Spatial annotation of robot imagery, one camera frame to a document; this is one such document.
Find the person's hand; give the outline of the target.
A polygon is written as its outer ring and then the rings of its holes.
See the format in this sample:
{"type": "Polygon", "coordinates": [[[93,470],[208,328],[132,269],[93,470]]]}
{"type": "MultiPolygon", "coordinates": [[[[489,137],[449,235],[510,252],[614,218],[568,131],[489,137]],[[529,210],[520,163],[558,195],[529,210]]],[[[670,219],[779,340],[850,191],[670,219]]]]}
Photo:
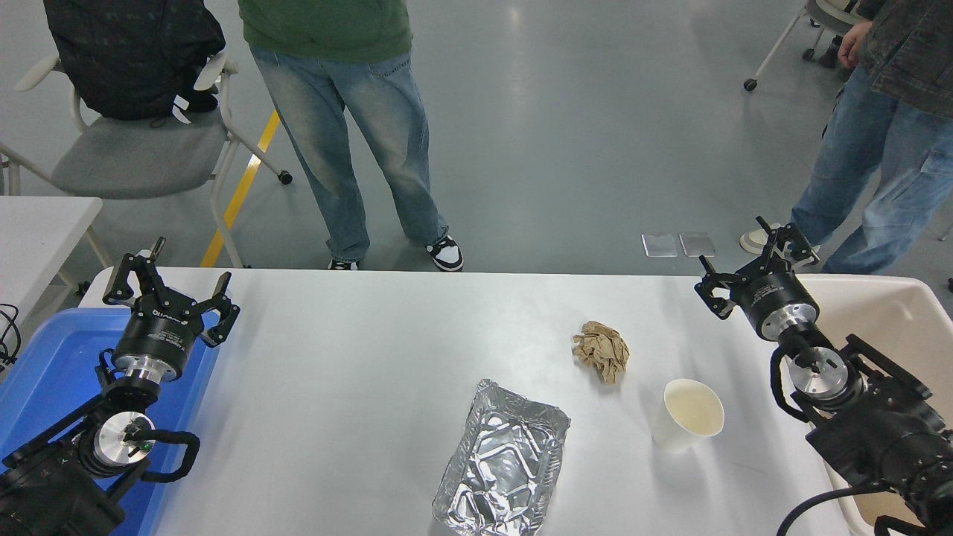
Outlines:
{"type": "Polygon", "coordinates": [[[873,22],[870,20],[862,20],[854,24],[851,30],[844,34],[837,56],[838,62],[844,68],[848,68],[848,70],[857,68],[858,62],[860,62],[858,61],[858,55],[861,45],[864,43],[864,38],[867,37],[872,24],[873,22]]]}

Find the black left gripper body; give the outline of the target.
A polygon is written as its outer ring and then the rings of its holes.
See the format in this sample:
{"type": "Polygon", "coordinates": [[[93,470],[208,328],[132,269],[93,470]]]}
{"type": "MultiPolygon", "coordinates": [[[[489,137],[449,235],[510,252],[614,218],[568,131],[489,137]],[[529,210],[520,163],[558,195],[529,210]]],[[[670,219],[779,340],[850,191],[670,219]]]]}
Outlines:
{"type": "Polygon", "coordinates": [[[164,363],[164,374],[181,374],[203,329],[197,301],[190,296],[176,290],[166,298],[144,294],[130,308],[128,325],[112,351],[112,365],[127,370],[148,358],[164,363]]]}

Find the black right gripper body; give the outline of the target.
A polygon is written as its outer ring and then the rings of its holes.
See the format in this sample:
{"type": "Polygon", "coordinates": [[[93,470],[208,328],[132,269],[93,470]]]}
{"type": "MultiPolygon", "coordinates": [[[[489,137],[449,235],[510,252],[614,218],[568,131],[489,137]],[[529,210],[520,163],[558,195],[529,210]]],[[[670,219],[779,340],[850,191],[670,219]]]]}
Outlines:
{"type": "Polygon", "coordinates": [[[759,336],[779,336],[789,327],[812,325],[819,316],[819,305],[792,272],[752,279],[734,290],[734,302],[759,336]]]}

